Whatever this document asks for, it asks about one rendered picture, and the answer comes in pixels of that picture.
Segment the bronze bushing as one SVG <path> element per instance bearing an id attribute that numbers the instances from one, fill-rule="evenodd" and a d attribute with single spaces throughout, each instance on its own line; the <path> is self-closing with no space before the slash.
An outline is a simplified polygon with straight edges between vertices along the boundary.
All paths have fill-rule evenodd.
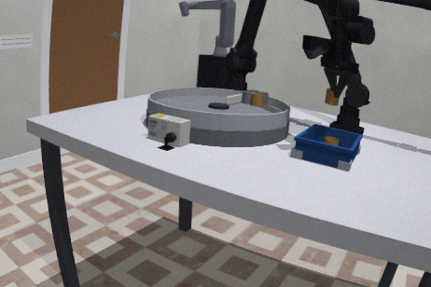
<path id="1" fill-rule="evenodd" d="M 331 141 L 331 140 L 333 140 L 333 141 Z M 334 137 L 325 137 L 325 144 L 332 144 L 332 145 L 338 146 L 339 139 L 334 138 Z"/>
<path id="2" fill-rule="evenodd" d="M 334 92 L 330 89 L 327 89 L 325 103 L 333 106 L 338 106 L 339 98 L 335 98 Z"/>
<path id="3" fill-rule="evenodd" d="M 261 107 L 263 106 L 263 100 L 264 94 L 262 95 L 262 93 L 252 93 L 251 105 Z"/>

